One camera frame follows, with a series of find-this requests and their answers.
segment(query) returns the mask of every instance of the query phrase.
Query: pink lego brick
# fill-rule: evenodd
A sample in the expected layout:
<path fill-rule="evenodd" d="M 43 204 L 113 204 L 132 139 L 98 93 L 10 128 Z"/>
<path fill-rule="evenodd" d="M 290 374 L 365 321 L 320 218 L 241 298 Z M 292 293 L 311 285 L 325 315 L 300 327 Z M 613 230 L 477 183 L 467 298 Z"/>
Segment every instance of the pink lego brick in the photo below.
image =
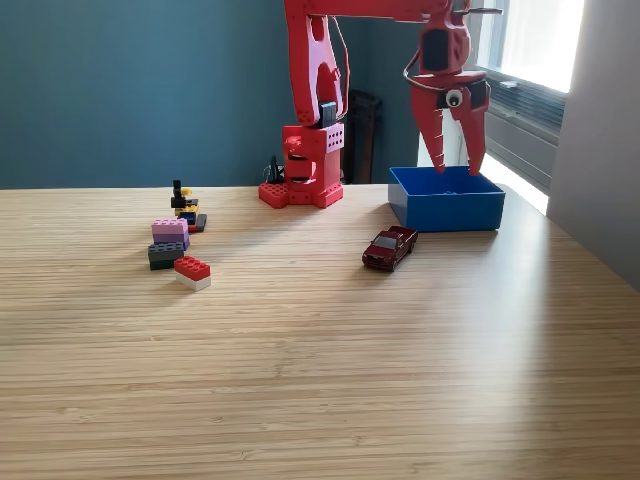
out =
<path fill-rule="evenodd" d="M 154 235 L 185 234 L 189 232 L 187 221 L 183 218 L 159 218 L 151 225 Z"/>

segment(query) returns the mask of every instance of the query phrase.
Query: yellow lego piece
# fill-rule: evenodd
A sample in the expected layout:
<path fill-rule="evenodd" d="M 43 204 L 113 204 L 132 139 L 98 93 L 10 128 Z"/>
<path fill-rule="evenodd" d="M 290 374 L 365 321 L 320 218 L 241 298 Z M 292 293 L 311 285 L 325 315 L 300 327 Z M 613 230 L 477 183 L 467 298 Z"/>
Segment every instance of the yellow lego piece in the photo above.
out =
<path fill-rule="evenodd" d="M 181 213 L 195 213 L 196 215 L 200 213 L 200 205 L 194 205 L 193 207 L 186 208 L 176 208 L 174 210 L 176 217 L 179 217 Z"/>

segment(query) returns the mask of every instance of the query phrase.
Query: white wall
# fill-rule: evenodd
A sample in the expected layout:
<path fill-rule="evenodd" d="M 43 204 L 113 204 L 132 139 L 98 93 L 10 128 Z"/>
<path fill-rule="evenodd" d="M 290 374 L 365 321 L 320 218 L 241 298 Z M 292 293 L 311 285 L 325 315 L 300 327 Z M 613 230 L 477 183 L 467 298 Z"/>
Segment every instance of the white wall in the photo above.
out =
<path fill-rule="evenodd" d="M 587 0 L 549 217 L 640 289 L 640 1 Z"/>

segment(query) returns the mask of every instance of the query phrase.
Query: toy car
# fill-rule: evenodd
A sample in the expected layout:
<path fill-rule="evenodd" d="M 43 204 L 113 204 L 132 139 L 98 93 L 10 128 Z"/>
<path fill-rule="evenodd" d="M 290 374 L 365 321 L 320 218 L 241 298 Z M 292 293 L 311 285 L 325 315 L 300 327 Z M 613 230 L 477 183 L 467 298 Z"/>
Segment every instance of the toy car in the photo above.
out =
<path fill-rule="evenodd" d="M 380 232 L 362 254 L 362 262 L 370 268 L 393 272 L 405 255 L 413 252 L 418 232 L 409 228 L 391 227 Z"/>

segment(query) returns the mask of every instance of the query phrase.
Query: red robot base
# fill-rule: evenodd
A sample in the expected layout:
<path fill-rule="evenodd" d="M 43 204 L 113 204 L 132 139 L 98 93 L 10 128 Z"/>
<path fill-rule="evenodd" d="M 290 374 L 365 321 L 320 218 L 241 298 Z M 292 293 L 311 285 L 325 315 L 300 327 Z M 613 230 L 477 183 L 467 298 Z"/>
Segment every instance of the red robot base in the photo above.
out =
<path fill-rule="evenodd" d="M 265 182 L 260 199 L 273 208 L 315 205 L 327 208 L 341 200 L 340 150 L 344 147 L 344 125 L 327 128 L 302 126 L 283 129 L 284 183 Z"/>

